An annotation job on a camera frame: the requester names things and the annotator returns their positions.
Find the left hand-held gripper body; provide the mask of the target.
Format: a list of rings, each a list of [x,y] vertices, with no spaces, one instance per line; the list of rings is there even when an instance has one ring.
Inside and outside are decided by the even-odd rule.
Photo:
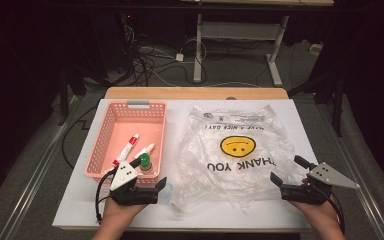
[[[156,204],[159,189],[138,187],[136,181],[139,174],[136,167],[136,163],[121,162],[119,164],[110,184],[111,199],[122,206]]]

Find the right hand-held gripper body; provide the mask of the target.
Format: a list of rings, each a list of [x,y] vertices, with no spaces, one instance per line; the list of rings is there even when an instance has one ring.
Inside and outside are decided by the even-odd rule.
[[[352,181],[325,162],[316,165],[313,170],[309,170],[306,176],[307,182],[301,185],[290,185],[283,182],[282,187],[279,188],[281,199],[321,205],[330,198],[333,186],[350,189],[360,188],[358,183]]]

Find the red and white ointment tube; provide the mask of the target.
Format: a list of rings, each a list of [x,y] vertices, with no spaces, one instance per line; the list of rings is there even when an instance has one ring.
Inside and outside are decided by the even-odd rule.
[[[124,148],[122,149],[122,151],[117,155],[117,157],[114,159],[113,161],[113,165],[114,166],[117,166],[119,165],[121,162],[125,161],[130,153],[130,151],[132,150],[132,148],[135,146],[135,144],[137,143],[139,139],[139,135],[138,134],[135,134],[134,136],[132,136],[129,141],[127,142],[127,144],[124,146]]]

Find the pink plastic basket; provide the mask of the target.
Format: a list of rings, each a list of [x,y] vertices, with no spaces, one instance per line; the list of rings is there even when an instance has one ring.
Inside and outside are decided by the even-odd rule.
[[[100,126],[86,164],[85,175],[99,181],[111,170],[113,161],[135,134],[139,139],[130,151],[127,161],[142,148],[154,143],[150,154],[152,169],[142,172],[139,167],[137,184],[154,185],[159,179],[162,165],[162,148],[166,123],[166,103],[150,100],[110,100],[103,107],[99,117]]]

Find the clear smiley plastic bag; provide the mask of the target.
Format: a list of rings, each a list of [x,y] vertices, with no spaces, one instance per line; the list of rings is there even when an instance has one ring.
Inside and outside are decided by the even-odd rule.
[[[181,182],[171,204],[184,211],[204,199],[241,207],[277,199],[271,174],[289,184],[304,175],[294,157],[294,144],[271,106],[257,112],[195,106],[180,141]]]

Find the person's left hand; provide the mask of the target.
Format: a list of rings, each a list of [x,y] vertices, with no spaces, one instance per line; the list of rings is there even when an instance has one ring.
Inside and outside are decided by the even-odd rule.
[[[130,224],[145,208],[146,205],[119,205],[113,199],[108,198],[105,202],[102,222],[124,222]]]

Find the person's right hand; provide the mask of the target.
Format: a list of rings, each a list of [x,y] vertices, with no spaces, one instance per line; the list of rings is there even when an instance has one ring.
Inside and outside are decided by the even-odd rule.
[[[294,207],[300,210],[308,220],[311,227],[320,233],[327,234],[329,231],[341,232],[336,211],[330,203],[322,205],[311,205],[296,201],[290,201]]]

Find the white board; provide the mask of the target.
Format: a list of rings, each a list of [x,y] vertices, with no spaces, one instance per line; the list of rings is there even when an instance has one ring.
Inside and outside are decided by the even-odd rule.
[[[63,229],[94,229],[95,193],[97,182],[85,175],[94,142],[109,102],[103,100],[91,124],[76,166],[53,221]],[[160,175],[168,178],[168,187],[157,204],[146,207],[130,225],[132,231],[189,231],[189,232],[306,232],[305,218],[276,193],[273,200],[259,201],[242,211],[226,201],[202,200],[190,205],[184,213],[176,213],[169,205],[168,193],[180,180],[176,155],[179,142],[186,132],[188,114],[194,106],[205,109],[258,111],[271,105],[286,127],[297,153],[310,162],[316,156],[291,100],[169,100],[162,150]]]

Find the black stand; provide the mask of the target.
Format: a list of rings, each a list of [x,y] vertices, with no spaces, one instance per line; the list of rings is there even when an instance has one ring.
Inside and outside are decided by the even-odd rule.
[[[338,137],[341,133],[341,115],[344,94],[343,75],[340,73],[327,73],[306,83],[292,88],[287,92],[289,97],[307,92],[314,95],[313,99],[316,104],[332,105],[332,127]]]
[[[99,76],[92,70],[88,70],[77,63],[63,64],[59,72],[60,126],[67,122],[69,116],[68,90],[71,90],[75,96],[84,96],[86,94],[85,78],[91,79],[100,86],[112,86],[112,83],[106,78]]]

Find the wooden table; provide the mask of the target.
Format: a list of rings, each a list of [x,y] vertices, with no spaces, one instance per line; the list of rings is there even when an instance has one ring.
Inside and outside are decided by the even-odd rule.
[[[112,87],[103,100],[162,99],[169,100],[290,100],[281,88],[216,88],[216,87]],[[301,232],[262,232],[301,233]]]

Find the white metal desk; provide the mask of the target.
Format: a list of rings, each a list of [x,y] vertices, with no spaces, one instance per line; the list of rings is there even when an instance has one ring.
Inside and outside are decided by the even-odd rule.
[[[300,10],[318,10],[321,7],[331,7],[334,0],[182,0],[190,2],[196,7],[233,7],[242,5],[252,10],[258,7],[283,7],[292,10],[298,7]],[[197,14],[196,42],[193,82],[202,83],[204,77],[203,61],[207,54],[204,39],[234,39],[234,40],[268,40],[274,42],[273,51],[265,55],[271,80],[276,87],[283,85],[279,75],[276,58],[287,28],[289,13],[281,15],[278,23],[251,23],[240,20],[216,21],[208,20],[202,13]]]

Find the metal floor rail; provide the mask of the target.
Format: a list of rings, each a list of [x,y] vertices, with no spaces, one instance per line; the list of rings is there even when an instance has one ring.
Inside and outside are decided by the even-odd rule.
[[[17,200],[11,215],[3,227],[0,233],[0,240],[13,240],[42,184],[55,151],[61,142],[62,136],[68,129],[69,124],[73,120],[73,116],[81,105],[82,100],[82,96],[73,96],[68,102],[68,115],[66,117],[62,117],[62,119],[53,127],[48,145],[43,151],[39,162],[35,165],[35,169],[29,178],[29,181],[24,187],[21,196]]]
[[[342,200],[346,214],[346,234],[353,240],[384,240],[384,173],[369,149],[350,107],[346,105],[340,119],[340,135],[332,123],[330,107],[317,109],[333,138],[336,158],[325,157],[355,180],[359,190],[350,190],[350,200]]]

